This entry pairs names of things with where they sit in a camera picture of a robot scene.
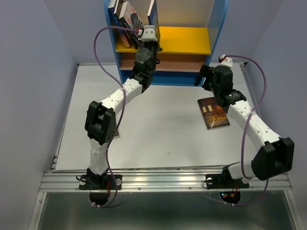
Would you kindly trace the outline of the Animal Farm book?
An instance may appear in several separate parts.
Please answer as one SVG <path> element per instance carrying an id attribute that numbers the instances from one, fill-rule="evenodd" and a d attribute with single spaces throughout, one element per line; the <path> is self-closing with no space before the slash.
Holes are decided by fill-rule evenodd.
<path id="1" fill-rule="evenodd" d="M 159 21 L 158 21 L 158 11 L 157 11 L 157 2 L 156 0 L 151 0 L 149 5 L 149 10 L 147 13 L 147 19 L 149 25 L 154 25 L 156 30 L 156 37 L 160 40 L 160 30 L 159 30 Z"/>

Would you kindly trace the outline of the Little Women book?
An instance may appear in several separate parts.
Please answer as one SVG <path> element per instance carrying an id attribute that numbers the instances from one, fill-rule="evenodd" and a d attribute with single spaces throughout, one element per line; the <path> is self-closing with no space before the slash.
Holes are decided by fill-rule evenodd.
<path id="1" fill-rule="evenodd" d="M 139 38 L 141 37 L 138 34 L 138 31 L 143 30 L 144 25 L 129 1 L 122 4 L 119 20 L 125 28 L 137 31 L 131 32 L 131 37 L 138 42 Z"/>

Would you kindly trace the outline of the Kate DiCamillo dark book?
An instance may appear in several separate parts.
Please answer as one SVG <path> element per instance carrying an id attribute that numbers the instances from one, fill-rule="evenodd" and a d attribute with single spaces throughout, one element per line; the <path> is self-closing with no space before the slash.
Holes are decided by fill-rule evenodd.
<path id="1" fill-rule="evenodd" d="M 208 130 L 230 126 L 225 111 L 214 97 L 198 99 L 197 103 Z"/>

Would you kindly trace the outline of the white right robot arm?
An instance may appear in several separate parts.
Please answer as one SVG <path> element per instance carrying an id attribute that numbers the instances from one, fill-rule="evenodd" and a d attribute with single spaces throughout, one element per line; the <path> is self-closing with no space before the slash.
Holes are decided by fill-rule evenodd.
<path id="1" fill-rule="evenodd" d="M 235 120 L 254 144 L 257 154 L 253 160 L 233 163 L 223 167 L 219 174 L 206 176 L 207 189 L 248 188 L 249 180 L 265 181 L 292 169 L 295 144 L 290 138 L 282 138 L 272 131 L 253 112 L 246 97 L 233 88 L 233 72 L 229 66 L 202 65 L 194 84 L 211 91 L 219 106 Z"/>

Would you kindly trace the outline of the Three Days to See book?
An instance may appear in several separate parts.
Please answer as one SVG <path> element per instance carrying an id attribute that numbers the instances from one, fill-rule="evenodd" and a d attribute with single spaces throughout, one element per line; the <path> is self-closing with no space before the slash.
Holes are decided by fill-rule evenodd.
<path id="1" fill-rule="evenodd" d="M 119 21 L 119 15 L 123 2 L 123 0 L 111 0 L 108 7 L 113 20 L 113 24 L 117 27 L 122 27 L 121 22 Z"/>

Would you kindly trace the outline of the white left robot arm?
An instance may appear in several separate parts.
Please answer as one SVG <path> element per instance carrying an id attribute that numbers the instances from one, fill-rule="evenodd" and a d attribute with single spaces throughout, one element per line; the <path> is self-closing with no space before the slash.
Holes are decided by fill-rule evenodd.
<path id="1" fill-rule="evenodd" d="M 81 181 L 91 188 L 103 189 L 107 185 L 106 152 L 118 130 L 116 116 L 122 112 L 123 106 L 151 85 L 156 65 L 160 62 L 157 58 L 160 50 L 156 41 L 143 42 L 136 53 L 132 74 L 125 83 L 104 100 L 89 104 L 85 130 L 90 139 L 91 156 L 86 175 L 81 176 Z"/>

